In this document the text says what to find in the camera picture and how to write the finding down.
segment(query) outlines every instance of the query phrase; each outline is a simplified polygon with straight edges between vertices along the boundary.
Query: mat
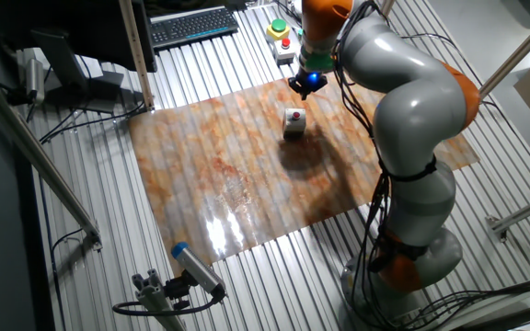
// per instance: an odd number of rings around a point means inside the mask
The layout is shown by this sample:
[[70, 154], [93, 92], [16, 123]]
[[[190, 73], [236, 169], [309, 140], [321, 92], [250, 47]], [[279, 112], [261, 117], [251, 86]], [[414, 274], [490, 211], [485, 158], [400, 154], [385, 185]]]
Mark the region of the mat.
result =
[[[279, 80], [129, 121], [168, 252], [186, 241], [213, 263], [369, 201], [377, 156], [328, 78], [307, 101]], [[373, 116], [383, 95], [353, 90]], [[282, 138], [286, 108], [306, 111], [305, 136], [292, 143]], [[435, 153], [452, 169], [478, 160], [462, 135]]]

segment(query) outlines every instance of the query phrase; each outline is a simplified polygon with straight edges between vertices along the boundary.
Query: grooved aluminum surface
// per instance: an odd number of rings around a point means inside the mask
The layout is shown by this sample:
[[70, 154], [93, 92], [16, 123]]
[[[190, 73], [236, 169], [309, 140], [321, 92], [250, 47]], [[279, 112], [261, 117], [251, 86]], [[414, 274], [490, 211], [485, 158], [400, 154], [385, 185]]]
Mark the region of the grooved aluminum surface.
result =
[[[235, 13], [238, 33], [161, 51], [158, 72], [150, 74], [157, 108], [174, 108], [210, 97], [257, 86], [297, 72], [297, 62], [278, 67], [264, 38], [264, 27], [280, 12], [264, 6]], [[448, 36], [426, 1], [398, 0], [390, 14], [402, 36], [432, 32]], [[439, 40], [413, 39], [415, 46], [480, 82], [455, 50]], [[123, 87], [140, 90], [136, 73], [103, 64], [126, 74]], [[68, 110], [37, 111], [30, 123], [37, 137], [54, 128]], [[117, 106], [122, 114], [124, 107]], [[108, 115], [81, 114], [83, 123]], [[445, 226], [458, 236], [464, 259], [445, 280], [423, 290], [429, 298], [453, 291], [496, 289], [530, 280], [530, 217], [511, 228], [501, 244], [487, 230], [484, 217], [505, 216], [530, 202], [530, 158], [496, 109], [481, 107], [464, 132], [480, 162], [456, 170], [457, 197]], [[116, 315], [111, 306], [134, 301], [131, 275], [156, 268], [163, 280], [173, 277], [124, 122], [112, 120], [66, 132], [45, 145], [75, 195], [98, 222], [103, 249], [84, 249], [82, 234], [59, 244], [55, 251], [61, 283], [64, 320], [69, 330], [159, 330], [154, 318]], [[39, 201], [45, 247], [78, 229], [77, 223], [44, 185]], [[44, 204], [50, 218], [52, 243], [46, 236]], [[364, 326], [342, 298], [343, 265], [359, 248], [361, 213], [348, 211], [322, 223], [244, 251], [213, 264], [228, 290], [224, 304], [185, 315], [189, 330], [356, 330]], [[57, 329], [62, 330], [58, 298], [52, 282], [50, 253], [45, 249]], [[192, 306], [209, 301], [202, 289], [190, 295]]]

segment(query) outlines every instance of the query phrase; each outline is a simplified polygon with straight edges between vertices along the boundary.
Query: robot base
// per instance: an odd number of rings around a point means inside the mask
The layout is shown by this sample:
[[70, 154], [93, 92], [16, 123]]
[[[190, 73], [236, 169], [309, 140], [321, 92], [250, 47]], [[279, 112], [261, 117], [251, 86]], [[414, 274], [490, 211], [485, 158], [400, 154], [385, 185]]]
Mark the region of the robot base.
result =
[[[357, 257], [352, 258], [347, 262], [345, 268], [340, 275], [340, 285], [342, 287], [343, 295], [346, 301], [349, 303], [351, 308], [358, 312], [358, 315], [362, 315], [365, 320], [372, 323], [376, 323], [372, 316], [371, 307], [363, 298], [363, 291], [361, 284], [364, 282], [365, 294], [371, 302], [371, 290], [369, 279], [367, 275], [363, 275], [361, 271], [362, 263], [360, 263], [359, 275], [357, 275], [356, 289], [354, 302], [351, 300], [351, 293], [353, 291], [353, 283], [355, 277], [355, 269], [357, 268]], [[403, 294], [389, 289], [384, 285], [383, 281], [379, 279], [377, 274], [372, 274], [372, 283], [375, 287], [375, 294], [379, 305], [381, 306], [382, 313], [394, 324], [406, 323], [409, 320], [409, 315], [418, 311], [426, 304], [426, 299], [422, 295], [421, 291], [415, 291], [410, 294]]]

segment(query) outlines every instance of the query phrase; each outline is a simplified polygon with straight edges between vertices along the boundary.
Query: metal bracket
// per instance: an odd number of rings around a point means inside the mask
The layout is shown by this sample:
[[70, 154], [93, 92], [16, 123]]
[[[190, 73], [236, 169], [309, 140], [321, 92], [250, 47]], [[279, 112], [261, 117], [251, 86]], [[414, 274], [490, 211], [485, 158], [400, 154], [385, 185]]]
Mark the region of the metal bracket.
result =
[[[498, 217], [496, 216], [492, 216], [492, 215], [488, 215], [486, 216], [486, 224], [488, 225], [488, 227], [494, 231], [494, 228], [496, 227], [496, 225], [498, 225], [499, 223], [501, 222], [501, 219], [499, 219]], [[508, 229], [504, 229], [500, 232], [494, 232], [494, 234], [496, 234], [496, 236], [498, 237], [498, 239], [501, 241], [501, 243], [505, 243], [506, 240], [508, 239]]]

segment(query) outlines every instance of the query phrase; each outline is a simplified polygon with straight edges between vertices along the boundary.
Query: metal frame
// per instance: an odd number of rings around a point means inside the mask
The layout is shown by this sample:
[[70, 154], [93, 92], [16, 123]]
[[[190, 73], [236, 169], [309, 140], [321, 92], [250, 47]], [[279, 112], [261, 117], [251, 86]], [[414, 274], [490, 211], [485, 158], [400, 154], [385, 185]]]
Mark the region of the metal frame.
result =
[[524, 59], [530, 52], [530, 35], [523, 43], [516, 49], [516, 51], [509, 56], [509, 58], [501, 65], [500, 68], [484, 83], [479, 90], [479, 95], [483, 99], [496, 87], [502, 79], [504, 79], [514, 67]]
[[382, 13], [384, 13], [385, 16], [388, 16], [390, 14], [390, 11], [392, 10], [392, 6], [394, 5], [394, 3], [396, 2], [396, 0], [385, 0], [384, 3], [382, 4]]
[[[157, 109], [184, 106], [295, 76], [297, 61], [275, 65], [264, 38], [262, 27], [283, 17], [277, 6], [252, 8], [235, 12], [234, 16], [240, 25], [238, 33], [164, 50], [156, 56], [158, 71], [149, 73], [149, 80]], [[399, 0], [389, 17], [393, 29], [402, 36], [431, 31], [455, 41], [427, 0]], [[297, 42], [294, 32], [290, 38]], [[432, 38], [409, 42], [450, 63], [481, 86], [470, 64], [446, 42]], [[138, 90], [136, 73], [110, 63], [101, 66], [125, 74], [124, 86]], [[126, 104], [115, 109], [116, 114], [127, 110]], [[454, 172], [459, 194], [446, 226], [462, 241], [466, 258], [444, 281], [422, 292], [427, 300], [453, 291], [488, 291], [530, 280], [530, 222], [517, 223], [508, 245], [501, 245], [482, 221], [489, 212], [507, 215], [530, 202], [530, 158], [495, 114], [490, 107], [482, 106], [474, 124], [463, 133], [480, 162]], [[38, 111], [29, 126], [40, 137], [65, 116], [65, 110]], [[76, 123], [107, 117], [88, 112], [76, 118]], [[70, 307], [64, 310], [67, 329], [162, 330], [154, 318], [129, 318], [111, 311], [116, 302], [136, 300], [131, 275], [156, 268], [164, 279], [175, 277], [127, 128], [120, 121], [108, 120], [59, 135], [44, 148], [89, 214], [95, 216], [104, 235], [104, 249], [99, 253], [87, 250], [83, 256], [79, 254], [76, 263], [78, 240], [63, 242], [55, 251], [57, 266], [77, 267], [61, 267], [67, 270], [61, 272], [61, 300]], [[39, 200], [39, 207], [46, 203], [52, 217], [52, 235], [60, 237], [76, 230], [77, 224], [60, 201], [53, 195], [48, 197], [46, 202]], [[364, 330], [343, 302], [339, 278], [335, 276], [359, 250], [362, 233], [360, 215], [348, 211], [218, 261], [213, 268], [224, 279], [229, 297], [206, 312], [183, 315], [181, 319], [190, 331]], [[42, 240], [48, 243], [46, 235]], [[44, 253], [49, 266], [50, 252]], [[209, 302], [204, 290], [197, 287], [189, 300], [192, 306]], [[55, 304], [52, 292], [55, 322], [60, 325]], [[486, 311], [471, 310], [471, 315], [459, 317], [459, 323], [488, 314]]]
[[134, 65], [136, 66], [136, 73], [143, 90], [144, 105], [150, 110], [155, 109], [155, 101], [151, 93], [151, 85], [148, 81], [148, 72], [146, 72], [146, 65], [144, 63], [143, 47], [140, 44], [140, 37], [138, 36], [138, 29], [136, 28], [136, 19], [134, 18], [133, 2], [132, 0], [120, 0], [121, 15], [124, 19], [124, 26], [128, 34], [128, 41], [134, 58]]
[[1, 90], [0, 122], [11, 135], [14, 143], [17, 144], [22, 153], [28, 158], [36, 170], [38, 170], [52, 191], [54, 191], [64, 207], [75, 217], [79, 225], [83, 227], [87, 236], [91, 238], [94, 248], [101, 249], [101, 239], [97, 224], [89, 217], [85, 208], [64, 181], [52, 160], [46, 155], [24, 119], [7, 104]]
[[[480, 98], [486, 97], [510, 72], [514, 67], [523, 60], [530, 52], [530, 35], [523, 43], [511, 54], [511, 56], [501, 65], [498, 70], [484, 83], [479, 90]], [[513, 224], [530, 216], [530, 204], [514, 212], [510, 216], [499, 220], [495, 216], [488, 216], [486, 222], [492, 231], [500, 237], [502, 241], [506, 239], [506, 230]]]
[[511, 215], [499, 220], [494, 216], [488, 216], [486, 221], [492, 229], [492, 231], [499, 236], [502, 241], [506, 241], [506, 231], [508, 228], [517, 224], [518, 222], [524, 220], [530, 216], [530, 203], [518, 211], [513, 212]]

